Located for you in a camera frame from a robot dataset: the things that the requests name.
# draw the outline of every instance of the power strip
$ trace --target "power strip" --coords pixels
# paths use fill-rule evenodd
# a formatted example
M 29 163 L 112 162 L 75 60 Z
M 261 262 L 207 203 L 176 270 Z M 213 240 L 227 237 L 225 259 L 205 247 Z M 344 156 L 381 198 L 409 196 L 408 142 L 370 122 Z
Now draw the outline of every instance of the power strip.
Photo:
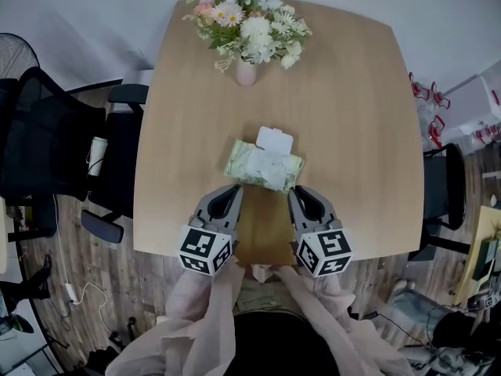
M 77 294 L 75 292 L 75 289 L 73 288 L 73 284 L 65 283 L 64 287 L 66 287 L 66 291 L 68 293 L 68 296 L 70 297 L 70 300 L 72 302 L 78 302 Z

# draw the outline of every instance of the floor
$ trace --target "floor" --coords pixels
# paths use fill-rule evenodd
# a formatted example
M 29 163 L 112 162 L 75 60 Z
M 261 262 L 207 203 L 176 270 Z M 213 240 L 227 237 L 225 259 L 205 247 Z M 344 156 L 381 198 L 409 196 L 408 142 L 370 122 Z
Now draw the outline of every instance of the floor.
M 99 89 L 77 94 L 76 97 L 95 107 L 109 107 L 106 103 L 108 92 L 109 89 Z M 490 179 L 482 182 L 481 173 L 501 170 L 501 162 L 496 150 L 488 147 L 467 157 L 465 165 L 468 202 L 466 221 L 461 229 L 444 233 L 443 237 L 469 243 L 480 205 L 488 204 L 490 194 L 501 190 L 499 181 Z M 68 278 L 76 287 L 77 294 L 82 294 L 82 288 L 89 281 L 100 286 L 107 294 L 103 319 L 124 341 L 127 341 L 126 325 L 130 316 L 137 319 L 136 334 L 150 329 L 156 317 L 164 314 L 165 300 L 182 272 L 177 260 L 134 251 L 130 219 L 121 218 L 118 221 L 125 228 L 123 242 L 119 245 L 108 244 L 88 233 L 80 223 L 82 208 L 90 208 L 91 212 L 98 214 L 101 208 L 71 197 L 59 196 L 58 202 L 63 256 Z M 68 308 L 65 304 L 66 280 L 57 235 L 49 239 L 25 241 L 24 245 L 27 249 L 22 260 L 28 276 L 41 266 L 45 253 L 50 253 L 54 261 L 49 282 L 52 302 L 35 301 L 35 305 L 48 332 L 70 345 L 66 350 L 56 347 L 60 359 L 68 369 L 79 362 L 85 363 L 89 351 L 109 345 L 109 333 L 99 321 L 98 313 L 105 296 L 89 286 L 82 304 L 72 306 L 69 317 L 61 319 L 58 312 L 66 316 Z M 354 291 L 357 296 L 353 312 L 367 314 L 377 310 L 412 336 L 425 341 L 427 332 L 424 327 L 416 326 L 385 304 L 393 284 L 402 277 L 415 280 L 418 291 L 441 304 L 449 305 L 464 263 L 464 255 L 442 249 L 437 250 L 433 262 L 407 262 L 407 255 L 353 262 L 341 276 L 341 285 Z M 382 317 L 377 317 L 374 323 L 382 337 L 394 346 L 413 342 Z

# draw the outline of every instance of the black office chair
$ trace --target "black office chair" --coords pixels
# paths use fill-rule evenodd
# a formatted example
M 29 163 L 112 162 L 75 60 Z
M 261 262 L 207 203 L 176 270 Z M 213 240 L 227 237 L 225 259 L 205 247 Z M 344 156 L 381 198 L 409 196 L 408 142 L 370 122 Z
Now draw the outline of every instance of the black office chair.
M 16 89 L 16 79 L 0 79 L 0 110 L 4 110 L 9 100 L 9 95 Z
M 104 108 L 69 96 L 37 67 L 27 70 L 0 110 L 0 196 L 61 194 L 84 201 L 87 155 L 105 120 Z
M 34 195 L 29 199 L 7 199 L 5 205 L 31 208 L 29 229 L 24 231 L 14 230 L 12 233 L 8 233 L 9 242 L 50 238 L 56 234 L 59 206 L 54 195 Z
M 442 226 L 450 230 L 461 227 L 466 204 L 466 176 L 459 147 L 450 143 L 425 152 L 423 229 L 420 249 L 409 254 L 409 261 L 432 260 L 436 247 L 467 254 L 470 245 L 438 237 Z
M 133 216 L 135 162 L 142 123 L 140 105 L 146 102 L 147 94 L 148 87 L 145 85 L 119 85 L 111 90 L 108 101 L 126 103 L 132 111 L 108 115 L 105 133 L 108 147 L 99 176 L 91 177 L 92 188 L 88 197 L 111 213 L 102 217 L 88 210 L 81 213 L 84 228 L 115 244 L 122 241 L 124 229 L 114 221 L 122 215 L 130 219 Z

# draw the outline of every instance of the vase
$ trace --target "vase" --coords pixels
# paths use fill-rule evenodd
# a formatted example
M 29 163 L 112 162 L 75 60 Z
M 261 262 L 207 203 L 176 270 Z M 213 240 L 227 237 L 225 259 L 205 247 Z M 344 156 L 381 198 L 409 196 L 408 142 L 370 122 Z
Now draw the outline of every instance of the vase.
M 236 81 L 239 85 L 249 86 L 256 82 L 258 66 L 256 64 L 243 61 L 242 57 L 236 61 Z

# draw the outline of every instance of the pink flower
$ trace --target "pink flower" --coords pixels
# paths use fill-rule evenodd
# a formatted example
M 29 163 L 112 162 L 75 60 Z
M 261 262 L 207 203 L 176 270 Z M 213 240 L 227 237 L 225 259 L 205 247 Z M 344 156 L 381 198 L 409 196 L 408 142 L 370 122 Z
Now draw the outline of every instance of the pink flower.
M 200 2 L 193 9 L 193 14 L 195 14 L 196 16 L 202 14 L 205 18 L 209 18 L 211 16 L 212 7 L 213 5 L 210 2 Z

